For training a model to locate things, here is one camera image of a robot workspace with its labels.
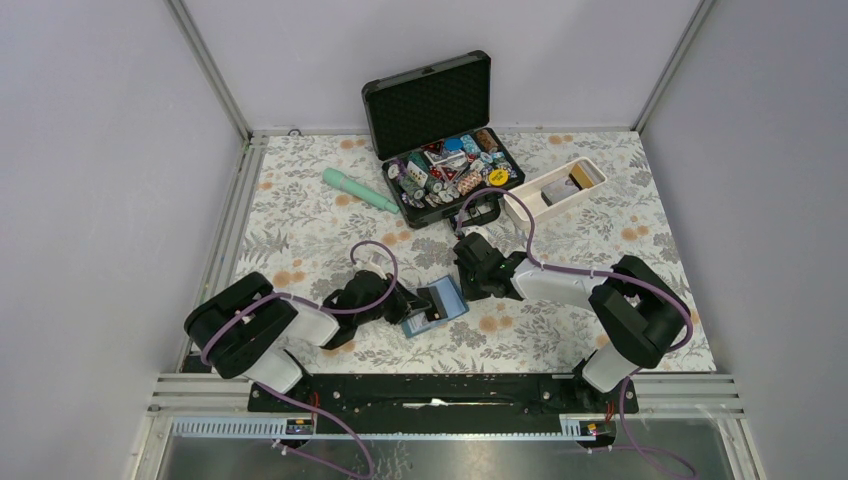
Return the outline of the black VIP card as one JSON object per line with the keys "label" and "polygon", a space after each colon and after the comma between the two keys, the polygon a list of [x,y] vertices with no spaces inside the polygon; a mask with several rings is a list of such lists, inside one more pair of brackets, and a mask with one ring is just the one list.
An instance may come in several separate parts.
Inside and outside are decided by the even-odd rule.
{"label": "black VIP card", "polygon": [[425,317],[428,322],[438,322],[449,317],[446,306],[440,297],[434,296],[431,299],[431,306],[425,311]]}

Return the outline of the blue leather card holder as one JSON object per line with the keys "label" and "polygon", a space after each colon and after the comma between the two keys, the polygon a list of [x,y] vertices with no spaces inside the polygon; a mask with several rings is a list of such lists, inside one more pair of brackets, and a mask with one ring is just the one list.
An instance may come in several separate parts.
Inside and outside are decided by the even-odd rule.
{"label": "blue leather card holder", "polygon": [[401,323],[406,338],[413,338],[443,326],[469,312],[461,289],[452,276],[442,277],[415,290],[423,303],[412,309],[412,315]]}

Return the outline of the gold striped card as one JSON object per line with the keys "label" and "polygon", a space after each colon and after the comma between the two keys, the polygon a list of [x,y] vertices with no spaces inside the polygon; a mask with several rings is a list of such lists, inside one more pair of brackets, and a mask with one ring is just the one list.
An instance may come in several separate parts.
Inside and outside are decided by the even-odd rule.
{"label": "gold striped card", "polygon": [[579,190],[591,189],[597,185],[592,171],[582,163],[577,163],[572,167],[569,178]]}

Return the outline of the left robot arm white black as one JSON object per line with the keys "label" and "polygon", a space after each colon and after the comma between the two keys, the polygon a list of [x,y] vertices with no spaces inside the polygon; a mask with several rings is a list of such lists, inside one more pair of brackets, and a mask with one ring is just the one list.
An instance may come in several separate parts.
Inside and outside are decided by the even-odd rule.
{"label": "left robot arm white black", "polygon": [[391,274],[360,270],[313,306],[274,291],[265,276],[253,272],[196,307],[184,331],[204,364],[222,378],[245,377],[268,387],[282,408],[296,411],[309,401],[311,387],[292,354],[274,351],[279,338],[332,350],[369,322],[398,325],[434,307],[427,289],[413,292]]}

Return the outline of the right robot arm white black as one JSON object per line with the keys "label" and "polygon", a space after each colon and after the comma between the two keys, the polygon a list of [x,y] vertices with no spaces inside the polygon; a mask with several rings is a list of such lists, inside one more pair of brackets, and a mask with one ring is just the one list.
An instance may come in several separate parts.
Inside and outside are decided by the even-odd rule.
{"label": "right robot arm white black", "polygon": [[544,300],[594,312],[608,343],[575,370],[573,396],[583,410],[601,410],[625,377],[656,367],[679,334],[690,334],[689,308],[635,256],[610,271],[544,264],[526,252],[506,256],[478,233],[465,235],[453,252],[468,301]]}

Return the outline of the white plastic card tray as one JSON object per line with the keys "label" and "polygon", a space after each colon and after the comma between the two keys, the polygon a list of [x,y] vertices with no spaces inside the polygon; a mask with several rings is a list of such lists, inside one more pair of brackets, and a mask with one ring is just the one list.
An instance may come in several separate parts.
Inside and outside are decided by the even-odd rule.
{"label": "white plastic card tray", "polygon": [[528,231],[530,219],[539,227],[544,221],[588,201],[608,180],[609,177],[591,159],[579,157],[511,189],[529,208],[530,214],[509,196],[504,199],[505,213],[516,226]]}

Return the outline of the silver VIP card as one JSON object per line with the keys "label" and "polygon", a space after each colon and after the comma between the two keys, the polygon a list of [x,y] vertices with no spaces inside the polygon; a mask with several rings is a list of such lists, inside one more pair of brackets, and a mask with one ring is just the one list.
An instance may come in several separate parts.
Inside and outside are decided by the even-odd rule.
{"label": "silver VIP card", "polygon": [[569,177],[562,177],[541,188],[541,197],[547,206],[554,206],[580,193]]}

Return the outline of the yellow round chip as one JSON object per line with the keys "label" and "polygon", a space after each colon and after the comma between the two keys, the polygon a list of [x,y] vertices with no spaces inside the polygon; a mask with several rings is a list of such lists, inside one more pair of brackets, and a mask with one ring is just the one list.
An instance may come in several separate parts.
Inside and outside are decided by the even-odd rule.
{"label": "yellow round chip", "polygon": [[502,187],[510,180],[510,173],[508,170],[498,168],[492,170],[487,178],[486,182],[489,186],[493,187]]}

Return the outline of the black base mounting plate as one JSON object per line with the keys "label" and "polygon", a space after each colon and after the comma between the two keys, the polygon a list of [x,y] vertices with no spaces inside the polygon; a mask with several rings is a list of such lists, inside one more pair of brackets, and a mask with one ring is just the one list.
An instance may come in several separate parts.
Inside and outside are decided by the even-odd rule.
{"label": "black base mounting plate", "polygon": [[306,374],[288,393],[367,430],[450,427],[505,432],[540,431],[555,418],[585,415],[604,422],[635,414],[632,384],[599,393],[572,374]]}

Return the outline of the mint green cylindrical device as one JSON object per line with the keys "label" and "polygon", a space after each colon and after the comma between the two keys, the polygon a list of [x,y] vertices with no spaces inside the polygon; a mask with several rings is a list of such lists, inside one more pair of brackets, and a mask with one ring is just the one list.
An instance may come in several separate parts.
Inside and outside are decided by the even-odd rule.
{"label": "mint green cylindrical device", "polygon": [[400,213],[399,206],[392,200],[358,183],[339,170],[326,168],[322,172],[322,179],[329,186],[353,195],[373,207],[392,214]]}

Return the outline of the black poker chip case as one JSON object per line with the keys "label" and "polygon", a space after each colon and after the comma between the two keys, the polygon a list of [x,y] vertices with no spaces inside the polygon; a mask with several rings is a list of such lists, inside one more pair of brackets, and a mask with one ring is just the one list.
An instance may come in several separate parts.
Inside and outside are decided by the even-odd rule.
{"label": "black poker chip case", "polygon": [[[367,82],[361,89],[383,177],[407,225],[422,229],[455,218],[459,207],[486,206],[466,220],[485,224],[500,214],[497,189],[526,175],[489,126],[491,57],[482,50]],[[502,168],[510,180],[489,186]]]}

